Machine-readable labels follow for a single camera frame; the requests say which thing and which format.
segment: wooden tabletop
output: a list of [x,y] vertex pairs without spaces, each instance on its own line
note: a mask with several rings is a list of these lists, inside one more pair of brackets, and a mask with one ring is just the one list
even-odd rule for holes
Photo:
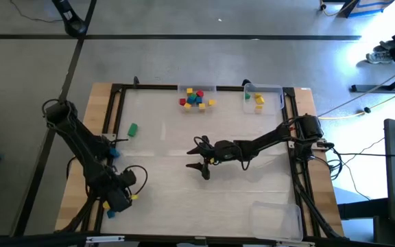
[[[112,84],[110,83],[95,83],[93,85],[83,120],[84,125],[93,134],[102,134],[101,131],[104,124],[104,118],[106,116],[106,108],[110,97],[111,86]],[[310,89],[295,88],[295,95],[299,115],[306,113],[316,115],[315,105],[313,103],[313,97]],[[286,105],[289,117],[291,117],[291,103],[288,98],[286,99]],[[112,132],[112,125],[115,122],[116,112],[116,108],[112,110],[109,132]],[[319,158],[326,159],[325,153],[321,151],[315,151],[314,154]],[[317,160],[309,161],[309,175],[316,207],[333,229],[338,234],[344,235],[328,167]],[[86,194],[84,189],[82,166],[76,160],[73,161],[71,165],[55,229],[58,230],[64,228],[77,214],[85,201]],[[91,220],[88,225],[89,230],[94,229],[97,207],[98,205],[96,204],[92,210]],[[307,226],[307,235],[313,235],[309,209],[304,203],[303,209]]]

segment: sneaker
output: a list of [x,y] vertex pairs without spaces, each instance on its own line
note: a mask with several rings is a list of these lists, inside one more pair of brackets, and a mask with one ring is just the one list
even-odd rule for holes
[[395,41],[393,41],[393,40],[389,40],[389,41],[387,41],[387,42],[381,41],[381,42],[379,42],[379,43],[381,44],[381,46],[382,46],[383,48],[387,49],[388,51],[391,50],[391,49],[393,49],[393,48],[395,48]]
[[383,48],[381,45],[376,46],[373,48],[373,52],[387,52],[388,50]]
[[389,52],[373,52],[366,55],[367,61],[372,64],[392,62],[392,57]]

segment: green cube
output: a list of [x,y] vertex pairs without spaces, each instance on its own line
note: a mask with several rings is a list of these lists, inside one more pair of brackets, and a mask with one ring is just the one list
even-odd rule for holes
[[128,130],[128,136],[129,137],[134,137],[137,130],[138,130],[137,124],[136,123],[132,123],[130,125],[130,127],[129,127],[129,130]]

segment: floor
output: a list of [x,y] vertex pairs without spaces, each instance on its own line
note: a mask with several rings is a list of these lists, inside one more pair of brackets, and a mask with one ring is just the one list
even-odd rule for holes
[[[48,0],[14,0],[23,14],[59,19]],[[85,17],[89,0],[72,0]],[[340,5],[329,5],[334,12]],[[95,7],[90,35],[102,34],[249,34],[273,40],[86,40],[71,80],[68,99],[83,118],[94,82],[177,84],[215,82],[310,87],[319,113],[358,94],[352,84],[380,84],[395,74],[395,64],[364,62],[381,39],[395,33],[395,2],[384,13],[352,19],[327,17],[318,2],[277,0],[103,0]],[[31,21],[10,2],[0,1],[0,34],[53,34],[52,39],[0,39],[0,235],[12,230],[32,177],[46,126],[41,104],[59,96],[77,41],[64,38],[61,23]],[[368,95],[330,113],[353,114],[391,95]],[[383,136],[383,120],[395,119],[395,100],[373,113],[323,121],[326,138],[340,152],[360,152]],[[370,152],[383,152],[383,142]],[[50,233],[65,185],[71,151],[56,137],[27,225],[27,234]],[[358,190],[386,196],[385,161],[357,157],[349,163]],[[364,200],[348,170],[334,181],[338,202]],[[370,241],[367,223],[343,222],[346,235]]]

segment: clear plastic container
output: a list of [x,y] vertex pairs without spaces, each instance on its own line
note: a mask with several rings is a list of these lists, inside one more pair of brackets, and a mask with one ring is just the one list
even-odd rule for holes
[[259,239],[302,241],[301,210],[297,204],[253,202],[250,228]]
[[[257,103],[256,95],[258,94],[263,98],[264,103]],[[243,111],[245,113],[276,115],[280,114],[284,106],[281,86],[247,83],[243,88]]]
[[[202,98],[202,103],[205,104],[205,109],[202,110],[198,106],[198,104],[194,103],[191,105],[190,109],[185,108],[179,104],[180,99],[188,99],[187,89],[193,89],[193,93],[201,90],[204,93]],[[213,100],[213,105],[209,106],[210,99]],[[185,113],[205,113],[212,111],[215,107],[217,107],[217,89],[215,85],[212,84],[201,84],[201,85],[188,85],[188,84],[178,84],[178,98],[176,100],[176,104],[181,108]]]

